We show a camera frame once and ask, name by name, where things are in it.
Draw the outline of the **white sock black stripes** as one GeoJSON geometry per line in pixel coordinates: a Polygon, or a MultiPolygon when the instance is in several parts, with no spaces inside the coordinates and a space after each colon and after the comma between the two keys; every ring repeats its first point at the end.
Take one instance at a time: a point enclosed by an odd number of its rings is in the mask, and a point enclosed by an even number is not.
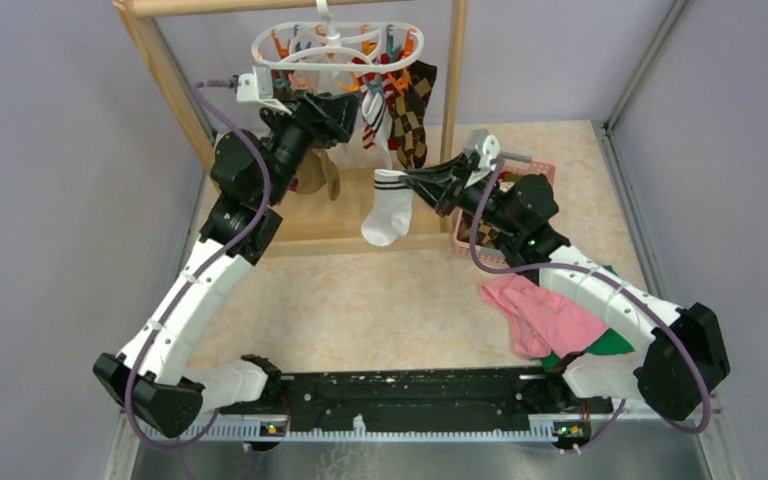
{"type": "Polygon", "coordinates": [[[375,147],[385,168],[392,169],[393,159],[389,149],[392,118],[383,94],[368,91],[363,98],[361,114],[364,122],[363,147],[365,149],[375,147]]]}

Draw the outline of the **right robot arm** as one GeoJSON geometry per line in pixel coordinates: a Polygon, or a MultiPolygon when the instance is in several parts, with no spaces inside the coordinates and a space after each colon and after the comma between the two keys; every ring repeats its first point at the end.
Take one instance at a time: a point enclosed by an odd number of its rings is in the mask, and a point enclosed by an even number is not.
{"type": "Polygon", "coordinates": [[[716,313],[702,303],[682,307],[623,281],[589,259],[550,224],[558,213],[543,174],[501,186],[503,163],[482,169],[477,154],[399,173],[439,216],[460,209],[498,231],[496,247],[517,274],[594,315],[634,349],[621,356],[577,353],[546,385],[549,404],[572,412],[586,397],[644,401],[676,428],[700,433],[711,420],[712,394],[731,372],[716,313]]]}

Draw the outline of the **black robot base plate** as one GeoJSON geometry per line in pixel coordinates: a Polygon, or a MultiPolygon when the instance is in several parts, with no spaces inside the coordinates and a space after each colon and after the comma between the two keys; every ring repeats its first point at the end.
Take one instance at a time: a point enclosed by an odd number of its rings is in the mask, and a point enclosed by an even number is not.
{"type": "Polygon", "coordinates": [[[576,397],[541,367],[284,373],[260,399],[223,415],[279,415],[293,433],[342,432],[361,417],[367,431],[467,433],[524,431],[539,414],[610,414],[607,398],[576,397]]]}

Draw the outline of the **brown argyle sock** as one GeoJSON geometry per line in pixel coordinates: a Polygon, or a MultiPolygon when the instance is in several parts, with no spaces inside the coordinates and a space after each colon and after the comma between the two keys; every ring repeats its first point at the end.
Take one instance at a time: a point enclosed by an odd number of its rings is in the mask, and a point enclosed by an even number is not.
{"type": "Polygon", "coordinates": [[[421,60],[408,69],[409,82],[403,92],[394,95],[389,106],[392,119],[390,147],[407,170],[422,168],[428,145],[424,125],[428,104],[437,78],[437,67],[421,60]]]}

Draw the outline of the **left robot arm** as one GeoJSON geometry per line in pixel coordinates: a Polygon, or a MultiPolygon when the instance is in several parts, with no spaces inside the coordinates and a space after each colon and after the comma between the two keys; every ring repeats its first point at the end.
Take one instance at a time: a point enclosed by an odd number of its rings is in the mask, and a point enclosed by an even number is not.
{"type": "Polygon", "coordinates": [[[257,265],[282,224],[274,211],[306,155],[348,142],[360,93],[300,92],[264,107],[267,135],[234,125],[214,147],[210,177],[220,194],[178,278],[144,326],[118,353],[103,353],[93,373],[133,425],[166,438],[185,433],[202,414],[246,403],[257,413],[279,404],[277,370],[245,355],[219,367],[190,370],[189,358],[226,296],[257,265]]]}

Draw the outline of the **white round clip hanger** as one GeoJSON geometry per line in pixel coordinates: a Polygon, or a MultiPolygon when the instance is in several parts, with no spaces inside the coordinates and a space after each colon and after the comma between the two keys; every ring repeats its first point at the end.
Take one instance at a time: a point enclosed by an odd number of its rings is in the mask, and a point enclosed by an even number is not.
{"type": "Polygon", "coordinates": [[[404,89],[407,69],[422,56],[426,39],[402,21],[339,21],[325,1],[316,3],[316,21],[285,22],[261,32],[251,45],[253,65],[276,73],[325,73],[347,91],[366,82],[390,80],[404,89]]]}

